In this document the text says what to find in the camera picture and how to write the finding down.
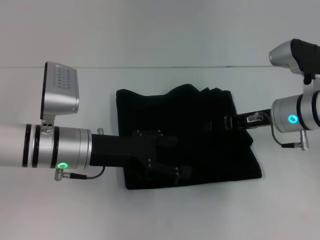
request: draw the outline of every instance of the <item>white background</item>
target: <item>white background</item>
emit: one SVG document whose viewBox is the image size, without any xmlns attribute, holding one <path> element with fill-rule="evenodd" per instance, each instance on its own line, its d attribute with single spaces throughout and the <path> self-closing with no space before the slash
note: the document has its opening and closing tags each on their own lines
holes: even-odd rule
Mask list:
<svg viewBox="0 0 320 240">
<path fill-rule="evenodd" d="M 58 117 L 59 126 L 116 135 L 117 90 L 159 95 L 186 83 L 230 90 L 238 113 L 270 108 L 300 94 L 302 78 L 271 67 L 269 51 L 292 38 L 320 44 L 318 7 L 314 0 L 2 0 L 0 122 L 39 124 L 46 61 L 78 69 L 79 112 Z M 319 132 L 308 133 L 309 152 L 281 149 L 270 127 L 249 133 L 261 179 L 126 190 L 116 168 L 96 180 L 56 182 L 52 169 L 2 167 L 0 239 L 318 240 Z M 276 135 L 299 141 L 298 133 Z"/>
</svg>

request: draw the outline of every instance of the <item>green led ring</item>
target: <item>green led ring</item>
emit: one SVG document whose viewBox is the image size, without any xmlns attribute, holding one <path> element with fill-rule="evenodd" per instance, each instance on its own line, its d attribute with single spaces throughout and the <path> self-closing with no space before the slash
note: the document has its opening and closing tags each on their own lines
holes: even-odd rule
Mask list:
<svg viewBox="0 0 320 240">
<path fill-rule="evenodd" d="M 57 167 L 58 167 L 59 169 L 66 169 L 66 168 L 68 167 L 68 164 L 65 163 L 65 162 L 60 162 L 60 163 L 57 165 Z"/>
</svg>

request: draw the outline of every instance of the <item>folded cloth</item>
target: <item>folded cloth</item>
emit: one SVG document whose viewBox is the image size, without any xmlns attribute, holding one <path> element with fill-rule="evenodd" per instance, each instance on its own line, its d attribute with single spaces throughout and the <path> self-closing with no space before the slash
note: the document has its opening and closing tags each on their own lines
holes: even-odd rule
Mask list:
<svg viewBox="0 0 320 240">
<path fill-rule="evenodd" d="M 158 151 L 157 162 L 190 166 L 189 179 L 176 185 L 163 176 L 143 177 L 141 166 L 124 167 L 127 189 L 155 189 L 258 179 L 260 166 L 250 148 L 253 139 L 245 129 L 226 130 L 224 117 L 236 115 L 230 91 L 218 88 L 197 90 L 185 84 L 164 95 L 142 96 L 129 90 L 116 93 L 119 136 L 133 131 L 160 130 L 176 136 L 174 150 Z"/>
</svg>

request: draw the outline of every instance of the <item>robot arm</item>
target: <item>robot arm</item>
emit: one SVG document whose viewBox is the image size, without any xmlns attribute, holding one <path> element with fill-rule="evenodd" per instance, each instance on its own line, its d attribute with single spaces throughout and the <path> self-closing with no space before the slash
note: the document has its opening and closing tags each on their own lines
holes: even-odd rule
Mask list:
<svg viewBox="0 0 320 240">
<path fill-rule="evenodd" d="M 274 66 L 289 68 L 304 75 L 303 94 L 277 99 L 271 109 L 224 118 L 225 128 L 257 128 L 271 125 L 281 133 L 300 132 L 299 143 L 282 147 L 308 149 L 307 130 L 320 128 L 320 48 L 297 39 L 287 41 L 270 52 Z M 158 148 L 174 148 L 175 137 L 164 137 L 160 131 L 140 132 L 132 137 L 92 134 L 89 129 L 55 126 L 57 115 L 74 114 L 79 108 L 77 71 L 71 67 L 45 64 L 41 124 L 0 125 L 0 166 L 43 167 L 56 169 L 56 180 L 62 177 L 92 179 L 64 172 L 66 168 L 86 169 L 91 166 L 123 167 L 136 161 L 147 171 L 172 178 L 190 177 L 188 166 L 168 166 L 157 162 Z"/>
</svg>

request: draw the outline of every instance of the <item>cable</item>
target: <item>cable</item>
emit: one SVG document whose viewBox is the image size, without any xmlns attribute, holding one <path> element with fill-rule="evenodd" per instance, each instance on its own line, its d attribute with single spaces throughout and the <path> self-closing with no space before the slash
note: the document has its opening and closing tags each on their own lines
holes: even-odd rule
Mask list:
<svg viewBox="0 0 320 240">
<path fill-rule="evenodd" d="M 84 174 L 78 174 L 78 173 L 71 172 L 70 175 L 69 175 L 69 178 L 70 179 L 83 179 L 83 180 L 96 179 L 96 178 L 100 177 L 104 173 L 105 169 L 106 169 L 106 167 L 103 166 L 101 172 L 96 176 L 87 176 L 87 175 L 84 175 Z"/>
<path fill-rule="evenodd" d="M 275 140 L 275 142 L 282 147 L 283 144 L 282 144 L 281 142 L 279 142 L 278 139 L 277 139 L 276 136 L 275 136 L 274 124 L 273 124 L 273 122 L 272 122 L 272 120 L 271 120 L 271 117 L 270 117 L 268 114 L 266 114 L 266 113 L 264 113 L 264 112 L 262 112 L 262 111 L 258 111 L 258 114 L 260 114 L 260 115 L 262 115 L 262 116 L 264 116 L 265 118 L 268 119 L 268 121 L 269 121 L 269 123 L 270 123 L 270 126 L 271 126 L 271 134 L 272 134 L 272 137 L 273 137 L 273 139 Z"/>
<path fill-rule="evenodd" d="M 87 176 L 86 179 L 96 179 L 96 178 L 100 177 L 104 173 L 105 169 L 106 169 L 106 167 L 103 166 L 101 172 L 98 175 L 96 175 L 96 176 Z"/>
</svg>

